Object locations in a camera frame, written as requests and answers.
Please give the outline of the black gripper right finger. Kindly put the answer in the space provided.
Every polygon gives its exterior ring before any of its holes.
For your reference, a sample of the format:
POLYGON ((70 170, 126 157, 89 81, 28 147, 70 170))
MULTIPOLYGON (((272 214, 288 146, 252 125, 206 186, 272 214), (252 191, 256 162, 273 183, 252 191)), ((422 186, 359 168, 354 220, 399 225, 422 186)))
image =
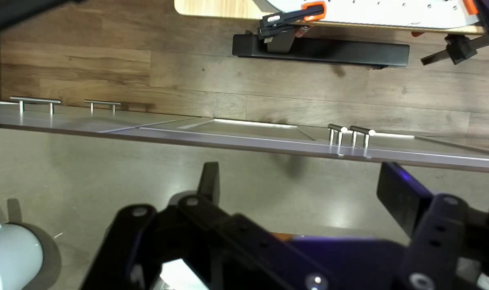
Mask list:
POLYGON ((433 193, 398 162, 383 162, 377 196, 412 236, 433 201, 433 193))

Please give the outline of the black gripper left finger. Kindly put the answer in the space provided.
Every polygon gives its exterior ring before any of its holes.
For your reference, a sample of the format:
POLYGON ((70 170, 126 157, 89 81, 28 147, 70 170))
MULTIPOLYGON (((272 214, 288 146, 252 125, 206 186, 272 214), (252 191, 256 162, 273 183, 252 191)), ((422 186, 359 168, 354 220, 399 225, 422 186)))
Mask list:
POLYGON ((214 204, 220 202, 220 164, 217 160, 204 164, 197 193, 214 204))

